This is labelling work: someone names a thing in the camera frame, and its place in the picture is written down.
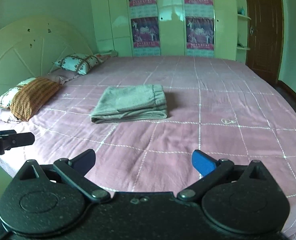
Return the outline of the cream wardrobe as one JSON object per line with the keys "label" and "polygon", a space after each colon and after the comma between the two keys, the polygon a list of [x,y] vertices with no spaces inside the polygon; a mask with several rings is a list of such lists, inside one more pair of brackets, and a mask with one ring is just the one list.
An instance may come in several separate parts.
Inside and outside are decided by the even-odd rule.
{"label": "cream wardrobe", "polygon": [[[236,0],[213,0],[213,5],[185,4],[184,0],[157,0],[130,7],[129,0],[91,0],[98,50],[120,56],[201,56],[236,59]],[[160,47],[134,48],[131,19],[157,17]],[[186,17],[214,19],[214,50],[187,48]]]}

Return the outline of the white pillow under orange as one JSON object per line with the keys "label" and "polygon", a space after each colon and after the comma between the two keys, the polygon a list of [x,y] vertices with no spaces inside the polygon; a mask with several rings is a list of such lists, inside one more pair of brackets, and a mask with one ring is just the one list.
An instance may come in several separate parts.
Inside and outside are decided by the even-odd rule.
{"label": "white pillow under orange", "polygon": [[35,77],[31,77],[29,79],[26,79],[24,81],[21,81],[18,83],[15,87],[10,88],[8,91],[6,91],[4,94],[0,96],[0,108],[1,109],[10,109],[11,102],[13,100],[13,97],[28,83],[35,80]]}

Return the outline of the white floral pillow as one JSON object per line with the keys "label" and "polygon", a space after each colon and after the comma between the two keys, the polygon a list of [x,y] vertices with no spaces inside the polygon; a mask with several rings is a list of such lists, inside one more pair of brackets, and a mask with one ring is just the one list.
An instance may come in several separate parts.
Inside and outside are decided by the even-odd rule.
{"label": "white floral pillow", "polygon": [[103,60],[96,55],[72,54],[56,61],[54,65],[64,70],[69,70],[79,75],[87,75],[92,68],[96,67]]}

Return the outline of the dark brown wooden door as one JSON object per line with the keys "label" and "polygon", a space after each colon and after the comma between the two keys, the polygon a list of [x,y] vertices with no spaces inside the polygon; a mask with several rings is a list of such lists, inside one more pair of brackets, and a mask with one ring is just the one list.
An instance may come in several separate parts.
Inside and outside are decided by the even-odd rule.
{"label": "dark brown wooden door", "polygon": [[282,0],[247,0],[249,23],[246,65],[274,86],[283,54],[284,18]]}

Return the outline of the lower left poster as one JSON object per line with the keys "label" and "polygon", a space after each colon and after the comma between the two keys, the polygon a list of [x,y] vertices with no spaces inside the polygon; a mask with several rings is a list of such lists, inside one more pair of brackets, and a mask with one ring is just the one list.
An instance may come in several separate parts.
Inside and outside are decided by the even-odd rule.
{"label": "lower left poster", "polygon": [[157,17],[131,19],[134,48],[159,48],[159,23]]}

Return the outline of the grey green pants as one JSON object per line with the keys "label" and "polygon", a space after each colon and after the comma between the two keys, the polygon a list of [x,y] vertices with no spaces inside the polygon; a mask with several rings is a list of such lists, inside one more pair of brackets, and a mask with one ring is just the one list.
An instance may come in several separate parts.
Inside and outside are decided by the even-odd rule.
{"label": "grey green pants", "polygon": [[161,85],[108,87],[90,114],[95,124],[168,117],[166,96]]}

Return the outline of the pink checked bedsheet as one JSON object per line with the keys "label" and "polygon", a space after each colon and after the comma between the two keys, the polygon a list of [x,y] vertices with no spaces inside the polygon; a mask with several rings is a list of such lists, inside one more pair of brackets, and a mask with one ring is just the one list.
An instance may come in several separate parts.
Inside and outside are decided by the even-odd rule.
{"label": "pink checked bedsheet", "polygon": [[[91,122],[106,88],[162,85],[168,117],[111,124]],[[221,119],[235,120],[224,125]],[[202,57],[114,57],[64,84],[28,122],[0,130],[32,132],[32,146],[0,156],[11,176],[28,159],[51,164],[89,148],[87,178],[111,192],[177,192],[200,178],[191,155],[202,150],[239,165],[264,163],[291,210],[283,232],[296,239],[296,112],[242,63]]]}

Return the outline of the lower right poster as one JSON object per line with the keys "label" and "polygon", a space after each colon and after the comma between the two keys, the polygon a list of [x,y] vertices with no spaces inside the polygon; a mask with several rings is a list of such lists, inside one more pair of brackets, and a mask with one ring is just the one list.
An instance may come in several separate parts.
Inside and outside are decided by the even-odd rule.
{"label": "lower right poster", "polygon": [[187,48],[214,50],[214,19],[186,17]]}

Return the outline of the corner shelf unit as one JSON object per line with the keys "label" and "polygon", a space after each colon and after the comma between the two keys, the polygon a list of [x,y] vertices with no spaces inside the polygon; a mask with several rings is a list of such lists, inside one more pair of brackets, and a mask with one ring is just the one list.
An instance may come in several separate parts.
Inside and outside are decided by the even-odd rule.
{"label": "corner shelf unit", "polygon": [[247,53],[250,51],[248,45],[249,17],[247,0],[236,0],[237,12],[237,46],[236,61],[246,63]]}

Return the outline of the small clear plastic item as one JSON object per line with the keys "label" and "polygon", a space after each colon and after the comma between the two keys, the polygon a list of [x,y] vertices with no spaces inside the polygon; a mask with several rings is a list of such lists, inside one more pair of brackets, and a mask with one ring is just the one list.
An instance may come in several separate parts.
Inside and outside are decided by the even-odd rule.
{"label": "small clear plastic item", "polygon": [[236,124],[236,121],[235,121],[235,120],[230,120],[230,119],[221,119],[221,122],[222,122],[224,125]]}

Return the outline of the orange patterned pillow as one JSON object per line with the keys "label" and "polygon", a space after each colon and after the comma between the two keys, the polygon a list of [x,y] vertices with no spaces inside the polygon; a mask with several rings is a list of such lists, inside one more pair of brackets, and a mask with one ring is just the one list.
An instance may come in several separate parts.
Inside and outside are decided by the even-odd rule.
{"label": "orange patterned pillow", "polygon": [[15,94],[10,111],[19,120],[29,121],[62,87],[60,83],[38,77]]}

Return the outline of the cream wooden headboard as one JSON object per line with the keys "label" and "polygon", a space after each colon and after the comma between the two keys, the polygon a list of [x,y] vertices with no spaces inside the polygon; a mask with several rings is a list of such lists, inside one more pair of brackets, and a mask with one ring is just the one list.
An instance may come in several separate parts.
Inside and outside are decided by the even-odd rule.
{"label": "cream wooden headboard", "polygon": [[72,25],[50,16],[30,16],[0,30],[0,96],[30,77],[46,75],[53,63],[74,53],[92,54]]}

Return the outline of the pink pillow under floral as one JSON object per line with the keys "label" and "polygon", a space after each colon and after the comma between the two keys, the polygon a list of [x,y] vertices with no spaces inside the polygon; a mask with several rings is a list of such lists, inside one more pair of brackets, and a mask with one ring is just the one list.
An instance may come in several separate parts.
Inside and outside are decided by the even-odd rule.
{"label": "pink pillow under floral", "polygon": [[46,78],[48,78],[51,81],[57,82],[61,85],[64,85],[68,81],[71,81],[80,75],[66,69],[58,68],[46,75]]}

